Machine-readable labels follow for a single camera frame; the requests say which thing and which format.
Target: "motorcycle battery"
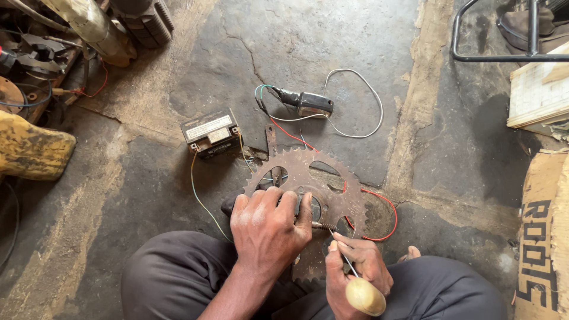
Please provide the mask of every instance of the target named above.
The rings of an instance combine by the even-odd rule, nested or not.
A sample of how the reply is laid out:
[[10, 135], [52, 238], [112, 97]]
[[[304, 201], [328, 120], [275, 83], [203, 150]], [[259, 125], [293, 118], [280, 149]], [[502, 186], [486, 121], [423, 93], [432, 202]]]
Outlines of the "motorcycle battery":
[[241, 133], [229, 108], [196, 117], [180, 125], [188, 148], [208, 159], [239, 146]]

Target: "fingernail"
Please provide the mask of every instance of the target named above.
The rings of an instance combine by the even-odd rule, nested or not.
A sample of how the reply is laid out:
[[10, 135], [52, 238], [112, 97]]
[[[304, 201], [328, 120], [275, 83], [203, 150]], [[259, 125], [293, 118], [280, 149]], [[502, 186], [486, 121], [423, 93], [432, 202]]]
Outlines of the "fingernail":
[[330, 242], [330, 246], [328, 247], [328, 251], [336, 251], [338, 250], [338, 243], [336, 240], [332, 240], [332, 242]]

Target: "red wire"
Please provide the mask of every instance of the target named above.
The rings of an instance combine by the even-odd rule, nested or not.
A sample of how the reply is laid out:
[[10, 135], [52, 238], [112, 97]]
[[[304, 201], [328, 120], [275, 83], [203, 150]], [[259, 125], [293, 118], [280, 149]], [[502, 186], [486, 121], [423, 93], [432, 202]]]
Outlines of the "red wire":
[[[286, 133], [287, 136], [289, 136], [289, 137], [291, 137], [291, 138], [295, 138], [296, 140], [298, 140], [298, 141], [300, 141], [300, 142], [302, 142], [302, 143], [306, 143], [306, 142], [300, 140], [299, 138], [296, 138], [295, 136], [291, 136], [290, 134], [288, 134], [288, 132], [286, 132], [283, 128], [281, 128], [281, 126], [279, 126], [279, 125], [273, 120], [273, 118], [271, 118], [271, 121], [272, 121], [277, 127], [279, 127], [280, 130], [282, 130], [284, 133]], [[306, 143], [306, 145], [309, 146], [309, 147], [311, 147], [311, 148], [313, 148], [314, 151], [320, 152], [320, 151], [318, 151], [315, 147], [309, 145], [308, 143]]]
[[109, 70], [107, 70], [107, 68], [105, 67], [105, 62], [103, 61], [103, 58], [101, 58], [101, 62], [103, 63], [103, 68], [105, 69], [105, 82], [103, 82], [103, 85], [99, 88], [99, 90], [97, 90], [97, 92], [95, 92], [92, 96], [86, 94], [85, 92], [83, 92], [85, 90], [85, 88], [81, 88], [81, 91], [79, 90], [70, 90], [71, 92], [74, 93], [81, 93], [84, 96], [88, 96], [89, 98], [92, 98], [94, 96], [96, 96], [106, 85], [107, 79], [109, 78]]
[[[393, 232], [395, 231], [395, 228], [397, 227], [397, 210], [395, 210], [395, 206], [393, 205], [393, 203], [391, 203], [391, 201], [389, 201], [388, 198], [386, 198], [386, 197], [384, 197], [384, 196], [381, 196], [381, 195], [378, 195], [378, 194], [376, 194], [375, 192], [371, 192], [371, 191], [366, 190], [366, 189], [361, 189], [361, 191], [365, 191], [365, 192], [367, 192], [367, 193], [370, 193], [370, 194], [373, 194], [373, 195], [377, 195], [378, 197], [387, 200], [387, 202], [389, 202], [389, 204], [391, 204], [391, 207], [393, 208], [393, 212], [394, 212], [394, 214], [395, 214], [395, 225], [393, 226], [393, 230], [391, 230], [391, 232], [390, 232], [387, 236], [385, 236], [385, 237], [383, 237], [383, 238], [380, 238], [380, 239], [371, 239], [371, 238], [368, 238], [368, 237], [366, 237], [366, 236], [362, 236], [362, 237], [365, 238], [365, 239], [368, 239], [368, 240], [373, 240], [373, 241], [380, 241], [380, 240], [385, 240], [385, 239], [387, 239], [390, 235], [393, 234]], [[345, 180], [344, 180], [344, 191], [343, 191], [343, 192], [346, 192], [346, 181], [345, 181]], [[344, 217], [346, 218], [346, 221], [348, 222], [348, 224], [350, 225], [350, 227], [352, 227], [352, 229], [355, 229], [354, 226], [353, 226], [353, 224], [352, 224], [352, 223], [350, 222], [350, 220], [348, 219], [348, 216], [344, 216]]]
[[372, 238], [368, 238], [368, 237], [366, 237], [366, 236], [362, 236], [362, 238], [368, 239], [368, 240], [371, 240], [371, 241], [381, 241], [381, 240], [385, 240], [385, 239], [389, 238], [389, 237], [393, 234], [393, 232], [395, 231], [395, 228], [397, 227], [397, 210], [395, 209], [395, 206], [393, 205], [393, 203], [391, 203], [391, 201], [389, 201], [388, 198], [386, 198], [386, 197], [384, 197], [384, 196], [382, 196], [382, 195], [378, 195], [378, 194], [376, 194], [375, 192], [372, 192], [372, 191], [369, 191], [369, 190], [366, 190], [366, 189], [363, 189], [363, 188], [361, 189], [361, 191], [365, 191], [365, 192], [367, 192], [367, 193], [369, 193], [369, 194], [376, 195], [376, 196], [378, 196], [378, 197], [380, 197], [380, 198], [386, 200], [387, 202], [389, 202], [389, 204], [391, 204], [391, 207], [393, 208], [393, 214], [395, 215], [395, 224], [393, 225], [393, 230], [391, 230], [391, 232], [390, 232], [388, 235], [386, 235], [386, 236], [383, 237], [383, 238], [379, 238], [379, 239], [372, 239]]

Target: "foot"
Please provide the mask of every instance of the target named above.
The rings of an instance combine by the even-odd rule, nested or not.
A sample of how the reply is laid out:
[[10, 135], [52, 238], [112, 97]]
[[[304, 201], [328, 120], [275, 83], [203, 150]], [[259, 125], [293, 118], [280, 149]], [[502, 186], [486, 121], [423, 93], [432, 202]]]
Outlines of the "foot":
[[399, 258], [399, 260], [397, 262], [402, 262], [405, 260], [411, 260], [411, 259], [415, 259], [417, 257], [421, 257], [421, 252], [414, 245], [410, 245], [407, 250], [408, 250], [408, 254]]

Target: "rusty metal disc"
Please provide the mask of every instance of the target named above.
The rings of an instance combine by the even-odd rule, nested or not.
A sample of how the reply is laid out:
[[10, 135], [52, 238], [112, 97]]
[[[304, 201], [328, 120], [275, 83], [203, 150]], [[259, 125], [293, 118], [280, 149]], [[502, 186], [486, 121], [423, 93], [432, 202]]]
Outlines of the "rusty metal disc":
[[[0, 77], [0, 101], [9, 104], [24, 104], [24, 96], [12, 81]], [[22, 107], [0, 104], [0, 110], [9, 113], [18, 113], [22, 110]]]
[[[344, 178], [346, 181], [344, 193], [334, 193], [324, 182], [310, 175], [308, 168], [314, 161], [331, 166]], [[247, 180], [248, 185], [244, 187], [245, 195], [252, 196], [263, 176], [274, 167], [283, 167], [288, 172], [287, 180], [281, 185], [285, 191], [294, 191], [299, 195], [312, 192], [321, 208], [318, 222], [336, 225], [339, 219], [350, 216], [357, 226], [354, 238], [358, 239], [364, 235], [367, 220], [365, 200], [358, 180], [342, 162], [329, 154], [317, 153], [313, 150], [284, 151], [274, 157], [269, 157], [269, 161], [264, 162], [257, 172], [253, 173], [251, 179]], [[330, 237], [329, 230], [312, 230], [312, 241], [300, 253], [300, 260], [293, 268], [292, 277], [294, 279], [312, 280], [323, 278], [326, 275], [322, 244], [328, 237]]]

